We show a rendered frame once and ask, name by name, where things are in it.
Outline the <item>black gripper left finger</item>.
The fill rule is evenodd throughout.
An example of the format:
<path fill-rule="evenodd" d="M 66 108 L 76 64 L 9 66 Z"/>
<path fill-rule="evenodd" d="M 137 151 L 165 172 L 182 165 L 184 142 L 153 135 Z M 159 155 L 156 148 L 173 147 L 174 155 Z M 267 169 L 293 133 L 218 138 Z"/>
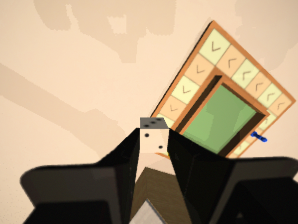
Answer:
<path fill-rule="evenodd" d="M 140 153 L 140 128 L 135 128 L 99 161 L 43 165 L 28 169 L 20 185 L 33 204 L 99 201 L 109 203 L 113 224 L 129 224 Z"/>

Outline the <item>blue pawn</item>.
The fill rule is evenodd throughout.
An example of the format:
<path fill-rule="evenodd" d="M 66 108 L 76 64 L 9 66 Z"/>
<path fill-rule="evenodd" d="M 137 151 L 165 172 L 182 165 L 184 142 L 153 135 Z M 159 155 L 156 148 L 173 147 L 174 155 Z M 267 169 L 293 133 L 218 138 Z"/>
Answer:
<path fill-rule="evenodd" d="M 252 138 L 257 138 L 257 139 L 261 139 L 261 141 L 263 141 L 263 142 L 266 142 L 267 141 L 267 138 L 266 137 L 262 137 L 262 136 L 260 136 L 260 135 L 258 135 L 258 133 L 257 132 L 253 132 L 251 135 L 250 135 Z"/>

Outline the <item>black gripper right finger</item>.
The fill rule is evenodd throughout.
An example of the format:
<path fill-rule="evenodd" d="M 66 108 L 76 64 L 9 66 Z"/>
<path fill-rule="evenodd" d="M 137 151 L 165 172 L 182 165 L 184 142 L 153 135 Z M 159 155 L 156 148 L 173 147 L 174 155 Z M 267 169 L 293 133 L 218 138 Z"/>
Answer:
<path fill-rule="evenodd" d="M 221 157 L 171 128 L 167 151 L 192 224 L 216 224 L 239 181 L 298 173 L 296 158 Z"/>

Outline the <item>white die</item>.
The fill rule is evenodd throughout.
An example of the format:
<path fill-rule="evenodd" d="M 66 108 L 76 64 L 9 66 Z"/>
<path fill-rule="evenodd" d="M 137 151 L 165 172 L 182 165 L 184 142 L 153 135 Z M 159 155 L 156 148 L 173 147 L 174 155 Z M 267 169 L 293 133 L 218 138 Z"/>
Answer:
<path fill-rule="evenodd" d="M 140 117 L 140 153 L 167 152 L 168 135 L 164 117 Z"/>

